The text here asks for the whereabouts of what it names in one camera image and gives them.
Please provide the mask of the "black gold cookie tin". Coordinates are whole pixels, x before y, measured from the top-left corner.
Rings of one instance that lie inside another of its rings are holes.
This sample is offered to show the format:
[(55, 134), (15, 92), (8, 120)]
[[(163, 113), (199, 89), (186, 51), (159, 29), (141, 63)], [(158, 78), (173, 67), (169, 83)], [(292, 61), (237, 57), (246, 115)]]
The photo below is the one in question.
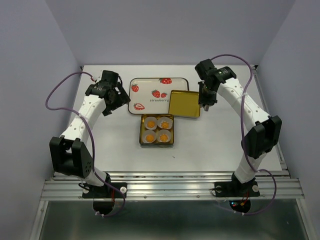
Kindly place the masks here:
[[(157, 118), (157, 120), (160, 118), (160, 117), (169, 117), (173, 120), (173, 125), (172, 125), (172, 128), (169, 130), (171, 131), (171, 134), (172, 134), (172, 140), (169, 142), (169, 143), (160, 143), (158, 142), (157, 140), (157, 133), (159, 130), (162, 130), (161, 128), (159, 128), (157, 126), (157, 128), (155, 130), (153, 130), (155, 133), (156, 133), (156, 140), (155, 142), (153, 143), (149, 143), (149, 144), (146, 144), (146, 143), (143, 143), (142, 142), (142, 135), (143, 133), (147, 130), (144, 126), (144, 120), (147, 118), (147, 117), (155, 117)], [(175, 134), (174, 134), (174, 116), (171, 115), (171, 114), (143, 114), (140, 118), (140, 129), (139, 129), (139, 144), (142, 148), (172, 148), (174, 146), (174, 142), (175, 142)]]

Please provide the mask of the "strawberry print tray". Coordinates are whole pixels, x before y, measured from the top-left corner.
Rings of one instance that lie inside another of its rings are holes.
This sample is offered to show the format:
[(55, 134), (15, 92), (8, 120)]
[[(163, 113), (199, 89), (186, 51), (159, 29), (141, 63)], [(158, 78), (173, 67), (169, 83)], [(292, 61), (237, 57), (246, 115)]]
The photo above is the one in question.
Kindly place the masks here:
[(188, 91), (188, 80), (182, 77), (132, 79), (129, 88), (129, 113), (132, 115), (167, 114), (172, 90)]

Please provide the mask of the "white paper cup front right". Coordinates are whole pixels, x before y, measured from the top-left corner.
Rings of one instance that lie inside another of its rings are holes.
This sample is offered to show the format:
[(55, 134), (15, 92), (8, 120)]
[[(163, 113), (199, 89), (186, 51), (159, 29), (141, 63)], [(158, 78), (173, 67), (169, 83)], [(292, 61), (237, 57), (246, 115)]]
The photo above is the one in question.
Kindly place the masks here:
[(169, 143), (172, 140), (172, 133), (167, 129), (161, 129), (157, 133), (157, 141), (159, 143)]

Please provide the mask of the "white paper cup back right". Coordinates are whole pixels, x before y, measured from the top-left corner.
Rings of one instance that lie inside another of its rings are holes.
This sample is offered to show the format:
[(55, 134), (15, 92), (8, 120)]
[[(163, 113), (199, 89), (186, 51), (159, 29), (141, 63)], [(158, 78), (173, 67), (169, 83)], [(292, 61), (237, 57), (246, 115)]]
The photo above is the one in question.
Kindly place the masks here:
[(173, 120), (169, 117), (163, 116), (157, 120), (157, 126), (160, 129), (170, 130), (173, 126)]

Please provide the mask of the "white paper cup front left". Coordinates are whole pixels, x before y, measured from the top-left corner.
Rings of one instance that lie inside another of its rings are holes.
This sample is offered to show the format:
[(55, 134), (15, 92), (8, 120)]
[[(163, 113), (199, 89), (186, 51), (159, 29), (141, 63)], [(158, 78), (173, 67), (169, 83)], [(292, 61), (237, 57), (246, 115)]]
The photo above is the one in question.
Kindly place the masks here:
[(147, 129), (143, 134), (142, 134), (142, 142), (144, 144), (152, 144), (155, 142), (157, 139), (156, 133), (153, 130)]

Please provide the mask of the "gold tin lid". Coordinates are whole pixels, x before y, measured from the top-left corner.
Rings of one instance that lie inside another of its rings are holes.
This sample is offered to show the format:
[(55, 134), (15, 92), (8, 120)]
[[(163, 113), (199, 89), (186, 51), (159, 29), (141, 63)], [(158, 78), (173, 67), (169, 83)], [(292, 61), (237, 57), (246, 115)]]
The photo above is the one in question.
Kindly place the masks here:
[(199, 118), (201, 115), (199, 93), (197, 91), (172, 90), (168, 113), (176, 117)]

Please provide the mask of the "orange swirl cookie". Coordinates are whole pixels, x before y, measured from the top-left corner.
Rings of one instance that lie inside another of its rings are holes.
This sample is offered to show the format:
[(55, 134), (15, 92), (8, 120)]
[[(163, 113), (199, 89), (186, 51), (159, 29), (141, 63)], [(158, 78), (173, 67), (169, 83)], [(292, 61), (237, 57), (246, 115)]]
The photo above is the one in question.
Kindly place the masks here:
[(169, 124), (167, 121), (163, 121), (163, 122), (161, 123), (161, 127), (162, 127), (163, 129), (168, 129), (169, 126), (170, 126), (170, 124)]

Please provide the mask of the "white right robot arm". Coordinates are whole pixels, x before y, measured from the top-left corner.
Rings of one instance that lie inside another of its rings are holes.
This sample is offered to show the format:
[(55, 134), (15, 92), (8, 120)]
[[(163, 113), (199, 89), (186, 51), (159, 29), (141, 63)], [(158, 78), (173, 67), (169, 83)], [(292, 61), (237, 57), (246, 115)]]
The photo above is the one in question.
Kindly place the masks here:
[(282, 120), (264, 111), (247, 93), (235, 72), (228, 66), (216, 68), (211, 59), (195, 66), (200, 82), (198, 104), (208, 111), (217, 96), (224, 98), (240, 117), (243, 157), (230, 182), (231, 192), (242, 195), (248, 190), (267, 153), (277, 145)]

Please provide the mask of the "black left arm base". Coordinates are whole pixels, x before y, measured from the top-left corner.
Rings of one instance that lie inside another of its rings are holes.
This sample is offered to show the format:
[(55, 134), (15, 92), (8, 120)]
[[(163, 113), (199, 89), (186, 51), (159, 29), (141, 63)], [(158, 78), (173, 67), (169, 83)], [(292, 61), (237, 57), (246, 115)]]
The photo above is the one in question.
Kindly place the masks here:
[(116, 188), (110, 188), (103, 183), (103, 186), (93, 186), (87, 183), (79, 183), (78, 186), (82, 189), (82, 198), (84, 199), (111, 199), (111, 198), (123, 198), (127, 197), (127, 193), (120, 192), (121, 188), (127, 188), (126, 182), (112, 182), (111, 186)]

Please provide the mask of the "aluminium table edge rail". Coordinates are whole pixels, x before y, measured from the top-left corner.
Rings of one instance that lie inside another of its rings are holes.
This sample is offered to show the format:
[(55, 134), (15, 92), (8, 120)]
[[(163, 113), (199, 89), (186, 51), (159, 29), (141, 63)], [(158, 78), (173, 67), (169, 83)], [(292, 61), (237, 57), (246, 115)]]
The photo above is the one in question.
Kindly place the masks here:
[(269, 137), (271, 139), (273, 139), (273, 140), (277, 140), (277, 143), (274, 144), (272, 150), (273, 149), (276, 150), (277, 156), (279, 158), (279, 162), (280, 162), (280, 165), (281, 165), (281, 168), (285, 169), (285, 170), (288, 170), (288, 167), (287, 167), (287, 164), (285, 162), (285, 158), (283, 156), (283, 153), (282, 153), (282, 150), (281, 150), (281, 146), (280, 146), (280, 143), (279, 143), (280, 128), (281, 128), (282, 120), (278, 116), (276, 116), (276, 115), (272, 116), (269, 113), (269, 110), (268, 110), (268, 107), (267, 107), (267, 104), (266, 104), (266, 101), (265, 101), (265, 98), (264, 98), (264, 95), (263, 95), (263, 91), (262, 91), (261, 85), (259, 83), (257, 67), (258, 67), (257, 65), (254, 65), (252, 67), (252, 75), (254, 77), (254, 81), (255, 81), (257, 90), (259, 92), (259, 96), (260, 96), (260, 99), (261, 99), (261, 102), (262, 102), (263, 109), (267, 113), (267, 120), (265, 120), (265, 123), (263, 123), (263, 125), (265, 125), (265, 126), (269, 125), (267, 127), (267, 129), (271, 130), (271, 133), (269, 133)]

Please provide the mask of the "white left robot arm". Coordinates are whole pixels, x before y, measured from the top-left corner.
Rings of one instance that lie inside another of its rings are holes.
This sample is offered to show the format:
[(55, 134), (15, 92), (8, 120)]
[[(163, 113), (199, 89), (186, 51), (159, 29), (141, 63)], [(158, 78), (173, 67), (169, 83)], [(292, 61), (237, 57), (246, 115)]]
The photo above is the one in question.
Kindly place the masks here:
[(95, 167), (95, 151), (89, 151), (86, 143), (94, 141), (92, 130), (99, 116), (127, 105), (130, 97), (116, 72), (103, 70), (99, 80), (89, 77), (93, 83), (85, 91), (80, 109), (69, 109), (75, 116), (59, 137), (51, 138), (49, 149), (55, 172), (78, 177), (106, 197), (111, 193), (110, 176)]

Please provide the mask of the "steel tongs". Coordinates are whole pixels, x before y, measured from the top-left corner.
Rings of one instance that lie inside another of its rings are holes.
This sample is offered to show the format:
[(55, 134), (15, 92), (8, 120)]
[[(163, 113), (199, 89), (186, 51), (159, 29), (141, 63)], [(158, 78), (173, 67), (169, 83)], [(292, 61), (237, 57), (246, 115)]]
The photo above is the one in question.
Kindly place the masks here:
[(202, 107), (203, 107), (203, 110), (204, 110), (205, 112), (208, 112), (208, 111), (209, 111), (209, 108), (210, 108), (210, 105), (204, 104)]

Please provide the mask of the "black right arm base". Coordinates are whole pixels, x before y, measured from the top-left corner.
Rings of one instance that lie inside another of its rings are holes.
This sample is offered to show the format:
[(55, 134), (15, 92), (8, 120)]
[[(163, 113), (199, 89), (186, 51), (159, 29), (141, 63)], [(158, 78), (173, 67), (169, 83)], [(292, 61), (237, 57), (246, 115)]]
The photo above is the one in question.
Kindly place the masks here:
[(218, 181), (214, 183), (212, 189), (214, 195), (218, 198), (236, 198), (236, 197), (259, 197), (260, 189), (256, 179), (246, 183), (240, 183), (236, 178), (231, 181)]

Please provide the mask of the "aluminium front frame rail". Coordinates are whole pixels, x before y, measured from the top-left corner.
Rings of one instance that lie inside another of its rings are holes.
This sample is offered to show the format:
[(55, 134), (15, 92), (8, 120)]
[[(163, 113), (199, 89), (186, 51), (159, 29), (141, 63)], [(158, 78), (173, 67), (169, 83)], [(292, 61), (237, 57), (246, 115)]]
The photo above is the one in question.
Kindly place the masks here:
[[(187, 172), (110, 172), (114, 183), (127, 183), (128, 201), (196, 201), (211, 200), (211, 189), (215, 182), (231, 180), (231, 172), (187, 171)], [(259, 200), (271, 199), (277, 189), (277, 199), (303, 199), (305, 197), (300, 181), (291, 178), (287, 170), (275, 171), (273, 176), (260, 173), (256, 177)], [(82, 189), (79, 180), (72, 176), (55, 173), (45, 181), (40, 199), (42, 201), (81, 201)]]

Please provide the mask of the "white paper cup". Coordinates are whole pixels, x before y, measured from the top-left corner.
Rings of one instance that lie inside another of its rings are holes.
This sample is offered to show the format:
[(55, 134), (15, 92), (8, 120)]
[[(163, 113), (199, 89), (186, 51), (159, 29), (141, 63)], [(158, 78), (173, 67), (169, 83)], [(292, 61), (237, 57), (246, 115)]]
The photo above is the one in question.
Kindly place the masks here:
[(158, 127), (158, 120), (153, 116), (148, 116), (144, 120), (144, 127), (147, 130), (155, 130)]
[(167, 129), (161, 129), (157, 133), (157, 141), (159, 143), (169, 143), (172, 140), (172, 133)]
[(163, 116), (157, 120), (157, 126), (160, 129), (170, 130), (173, 126), (173, 120), (169, 117)]
[(155, 142), (157, 139), (156, 133), (153, 130), (147, 129), (143, 134), (142, 134), (142, 142), (144, 144), (152, 144)]

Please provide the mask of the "white paper cup back left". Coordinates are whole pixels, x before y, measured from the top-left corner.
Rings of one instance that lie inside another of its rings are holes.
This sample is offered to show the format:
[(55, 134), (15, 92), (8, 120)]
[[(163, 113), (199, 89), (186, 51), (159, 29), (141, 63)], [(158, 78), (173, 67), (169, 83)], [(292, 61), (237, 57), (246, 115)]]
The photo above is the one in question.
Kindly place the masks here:
[(148, 116), (144, 120), (144, 127), (147, 130), (155, 130), (158, 127), (158, 120), (153, 116)]

